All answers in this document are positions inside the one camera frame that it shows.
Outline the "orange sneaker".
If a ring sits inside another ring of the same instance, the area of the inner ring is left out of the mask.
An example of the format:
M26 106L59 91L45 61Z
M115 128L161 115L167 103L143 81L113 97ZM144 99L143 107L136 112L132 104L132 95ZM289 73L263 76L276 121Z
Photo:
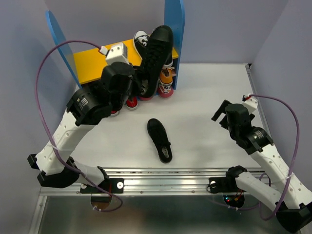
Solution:
M173 73L171 68L165 68L160 73L160 82L164 85L172 85L173 83Z

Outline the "black sneaker white laces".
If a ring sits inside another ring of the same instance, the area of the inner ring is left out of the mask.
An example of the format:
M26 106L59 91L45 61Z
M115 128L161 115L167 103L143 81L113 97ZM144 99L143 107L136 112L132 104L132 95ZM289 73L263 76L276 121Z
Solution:
M141 59L144 58L149 35L145 31L137 31L133 38L133 46Z
M163 64L162 69L171 68L172 65L173 65L173 59L172 59L172 57L169 57L169 58L167 58L167 60Z

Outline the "all black sneaker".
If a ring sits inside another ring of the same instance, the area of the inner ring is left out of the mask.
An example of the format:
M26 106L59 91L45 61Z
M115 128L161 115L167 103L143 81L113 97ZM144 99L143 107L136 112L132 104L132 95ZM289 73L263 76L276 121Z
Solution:
M136 75L141 81L140 97L154 96L163 64L172 56L173 40L173 32L167 25L155 28L149 35L144 58L140 66L135 67Z
M154 143L159 159L162 163L169 163L173 159L171 143L163 124L156 118L148 120L147 131Z

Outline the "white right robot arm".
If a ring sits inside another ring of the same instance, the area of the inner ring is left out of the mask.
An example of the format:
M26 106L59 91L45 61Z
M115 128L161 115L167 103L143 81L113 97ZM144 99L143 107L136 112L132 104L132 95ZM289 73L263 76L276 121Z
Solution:
M246 168L235 166L224 177L209 178L207 190L212 194L248 192L274 212L286 231L296 233L312 221L312 192L290 171L269 134L252 126L257 106L255 98L241 104L224 100L212 120L217 121L224 114L221 127L261 166L275 188L255 178Z

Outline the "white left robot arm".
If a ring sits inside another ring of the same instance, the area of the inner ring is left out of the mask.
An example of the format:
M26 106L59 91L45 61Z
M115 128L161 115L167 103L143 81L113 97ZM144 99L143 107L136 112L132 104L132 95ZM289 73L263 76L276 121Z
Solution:
M103 68L99 80L82 85L72 95L53 141L27 158L31 168L40 171L37 179L42 187L66 188L80 183L97 192L117 191L102 167L81 164L71 154L85 135L113 111L119 111L138 87L132 64L114 62Z

